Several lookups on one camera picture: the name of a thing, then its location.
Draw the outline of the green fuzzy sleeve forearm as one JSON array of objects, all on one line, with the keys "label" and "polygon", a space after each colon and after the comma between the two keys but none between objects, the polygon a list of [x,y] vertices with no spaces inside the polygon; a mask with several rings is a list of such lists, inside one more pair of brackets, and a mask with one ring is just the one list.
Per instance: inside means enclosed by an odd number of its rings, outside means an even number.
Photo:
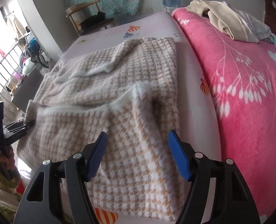
[{"label": "green fuzzy sleeve forearm", "polygon": [[0,213],[5,216],[9,223],[13,223],[22,198],[22,195],[17,192],[17,187],[21,182],[21,176],[17,168],[12,171],[14,171],[14,178],[9,181],[3,176],[0,170]]}]

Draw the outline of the left hand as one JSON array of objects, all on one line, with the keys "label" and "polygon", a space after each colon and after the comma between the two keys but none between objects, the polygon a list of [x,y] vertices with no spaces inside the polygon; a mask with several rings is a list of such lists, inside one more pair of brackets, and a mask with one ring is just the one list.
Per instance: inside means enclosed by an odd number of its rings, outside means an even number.
[{"label": "left hand", "polygon": [[9,146],[8,150],[9,150],[9,157],[4,156],[0,151],[0,164],[4,163],[6,165],[7,170],[15,170],[16,166],[15,166],[13,148]]}]

